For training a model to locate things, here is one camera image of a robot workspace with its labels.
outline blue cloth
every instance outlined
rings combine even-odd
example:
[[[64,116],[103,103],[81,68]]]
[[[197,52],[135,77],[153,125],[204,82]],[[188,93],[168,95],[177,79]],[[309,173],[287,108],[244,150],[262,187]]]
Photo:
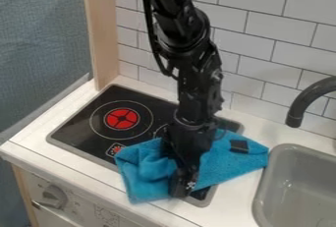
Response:
[[[209,152],[200,159],[195,191],[216,185],[267,166],[268,148],[245,137],[218,130]],[[230,140],[248,142],[249,153],[230,151]],[[118,169],[132,203],[167,199],[168,180],[177,166],[173,159],[160,156],[161,139],[123,148],[115,156]]]

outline gray faucet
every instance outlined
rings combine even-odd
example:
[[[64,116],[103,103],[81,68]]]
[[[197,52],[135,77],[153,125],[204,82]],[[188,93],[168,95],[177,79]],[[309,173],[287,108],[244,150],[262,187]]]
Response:
[[[329,77],[307,87],[294,100],[286,119],[286,124],[292,128],[298,128],[304,119],[306,109],[320,96],[336,91],[336,77]]]

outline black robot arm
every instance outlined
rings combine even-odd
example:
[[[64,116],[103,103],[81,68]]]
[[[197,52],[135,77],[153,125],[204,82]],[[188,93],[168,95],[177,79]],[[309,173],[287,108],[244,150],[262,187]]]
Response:
[[[200,158],[214,141],[214,114],[224,101],[221,60],[209,38],[208,17],[192,0],[143,0],[143,7],[154,58],[161,72],[178,82],[179,107],[162,139],[162,154],[178,164],[170,195],[183,198],[195,187]]]

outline gray sink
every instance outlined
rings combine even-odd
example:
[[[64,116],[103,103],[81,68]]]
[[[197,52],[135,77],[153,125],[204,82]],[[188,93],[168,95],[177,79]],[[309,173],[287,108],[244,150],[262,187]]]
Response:
[[[275,147],[252,212],[261,227],[336,227],[336,157],[296,144]]]

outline wooden panel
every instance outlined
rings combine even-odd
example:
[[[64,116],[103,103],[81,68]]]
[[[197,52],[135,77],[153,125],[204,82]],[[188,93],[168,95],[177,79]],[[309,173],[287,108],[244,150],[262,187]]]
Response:
[[[38,227],[38,222],[37,222],[35,213],[31,205],[31,198],[30,198],[29,191],[28,191],[28,188],[25,182],[24,175],[22,174],[22,170],[13,164],[12,164],[12,168],[13,168],[13,172],[14,172],[15,178],[18,183],[21,197],[23,198],[23,201],[25,203],[25,207],[27,210],[27,215],[30,220],[31,227]]]
[[[115,0],[84,0],[93,75],[103,89],[119,74]]]

